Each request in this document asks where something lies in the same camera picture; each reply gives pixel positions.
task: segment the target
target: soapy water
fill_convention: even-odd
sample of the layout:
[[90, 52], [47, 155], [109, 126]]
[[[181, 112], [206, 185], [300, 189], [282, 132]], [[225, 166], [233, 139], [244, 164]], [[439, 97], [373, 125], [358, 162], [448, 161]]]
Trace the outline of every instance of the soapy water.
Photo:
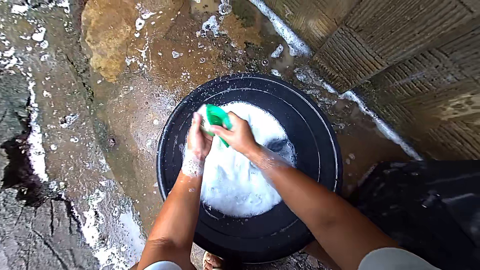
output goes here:
[[[243, 101], [220, 107], [247, 120], [257, 143], [295, 167], [295, 148], [272, 114]], [[225, 215], [239, 218], [260, 215], [282, 200], [260, 169], [232, 147], [226, 147], [218, 136], [213, 138], [203, 173], [201, 200]]]

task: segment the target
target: crack in concrete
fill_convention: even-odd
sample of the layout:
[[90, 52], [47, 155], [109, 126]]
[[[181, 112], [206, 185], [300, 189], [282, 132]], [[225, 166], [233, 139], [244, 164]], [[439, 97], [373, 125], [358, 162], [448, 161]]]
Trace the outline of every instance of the crack in concrete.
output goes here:
[[40, 238], [42, 239], [43, 244], [50, 249], [52, 252], [53, 256], [60, 262], [60, 265], [62, 266], [63, 270], [69, 270], [67, 264], [63, 261], [63, 259], [60, 257], [60, 255], [53, 249], [52, 245], [37, 231], [33, 230], [32, 231]]

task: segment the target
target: black plastic tub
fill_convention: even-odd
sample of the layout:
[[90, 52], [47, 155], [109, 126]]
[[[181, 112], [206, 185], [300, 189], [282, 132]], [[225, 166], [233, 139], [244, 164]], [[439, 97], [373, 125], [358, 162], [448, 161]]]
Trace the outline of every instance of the black plastic tub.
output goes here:
[[[275, 77], [232, 74], [192, 91], [170, 115], [158, 144], [157, 176], [165, 199], [181, 169], [182, 150], [192, 114], [202, 104], [242, 100], [276, 117], [297, 153], [297, 168], [340, 192], [342, 158], [335, 133], [320, 108], [303, 92]], [[194, 242], [222, 258], [261, 263], [286, 257], [313, 240], [308, 228], [282, 201], [270, 211], [234, 218], [201, 203]]]

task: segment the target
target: stain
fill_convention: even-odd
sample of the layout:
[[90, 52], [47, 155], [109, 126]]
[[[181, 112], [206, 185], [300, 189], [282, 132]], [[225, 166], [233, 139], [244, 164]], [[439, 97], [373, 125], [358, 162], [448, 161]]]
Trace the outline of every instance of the stain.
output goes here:
[[90, 65], [109, 82], [126, 66], [125, 54], [137, 18], [133, 0], [88, 1], [82, 29], [91, 51]]

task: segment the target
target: foot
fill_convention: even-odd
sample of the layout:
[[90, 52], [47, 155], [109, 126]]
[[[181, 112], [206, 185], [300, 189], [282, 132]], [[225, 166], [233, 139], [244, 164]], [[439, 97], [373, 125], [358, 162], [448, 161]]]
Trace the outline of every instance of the foot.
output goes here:
[[221, 270], [223, 260], [213, 255], [210, 252], [205, 251], [204, 259], [202, 262], [203, 270]]

